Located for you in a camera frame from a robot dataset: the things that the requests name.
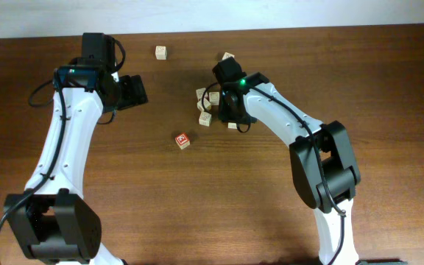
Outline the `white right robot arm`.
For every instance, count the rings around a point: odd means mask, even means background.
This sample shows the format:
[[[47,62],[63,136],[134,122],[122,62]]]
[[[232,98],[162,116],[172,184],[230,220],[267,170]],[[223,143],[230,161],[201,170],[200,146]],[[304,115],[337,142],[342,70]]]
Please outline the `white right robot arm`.
[[[249,127],[261,121],[289,148],[291,177],[314,212],[321,264],[360,264],[351,211],[361,174],[345,127],[312,118],[279,94],[262,73],[246,74],[232,57],[213,68],[219,119]]]

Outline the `wooden block with swirl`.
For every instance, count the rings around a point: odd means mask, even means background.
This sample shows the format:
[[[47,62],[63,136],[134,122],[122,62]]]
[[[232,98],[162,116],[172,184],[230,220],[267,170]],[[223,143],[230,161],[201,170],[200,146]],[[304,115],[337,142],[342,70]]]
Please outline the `wooden block with swirl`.
[[[229,129],[234,129],[234,130],[237,130],[237,124],[236,123],[228,123],[228,128]]]

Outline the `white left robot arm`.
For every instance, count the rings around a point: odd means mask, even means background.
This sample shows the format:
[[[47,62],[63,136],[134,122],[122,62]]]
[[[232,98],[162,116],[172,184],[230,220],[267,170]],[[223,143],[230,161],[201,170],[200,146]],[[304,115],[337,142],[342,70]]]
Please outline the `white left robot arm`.
[[[53,113],[43,151],[24,192],[4,202],[5,222],[28,259],[44,264],[124,264],[102,244],[102,224],[83,199],[93,131],[104,113],[148,102],[141,77],[120,77],[121,43],[85,33],[82,54],[56,68]]]

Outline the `red letter block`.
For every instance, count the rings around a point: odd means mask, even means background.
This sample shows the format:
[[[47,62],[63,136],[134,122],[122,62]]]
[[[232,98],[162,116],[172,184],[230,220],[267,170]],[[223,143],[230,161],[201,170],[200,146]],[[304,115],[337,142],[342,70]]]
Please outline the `red letter block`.
[[[188,136],[185,133],[181,133],[177,135],[174,139],[180,149],[185,149],[191,143]]]

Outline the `wooden block cluster bottom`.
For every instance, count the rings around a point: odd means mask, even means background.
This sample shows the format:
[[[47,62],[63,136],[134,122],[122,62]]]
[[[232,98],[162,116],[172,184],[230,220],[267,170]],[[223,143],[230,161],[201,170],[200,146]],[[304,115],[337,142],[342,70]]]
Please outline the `wooden block cluster bottom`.
[[[211,124],[212,115],[207,112],[201,112],[199,116],[199,124],[202,126],[209,127]]]

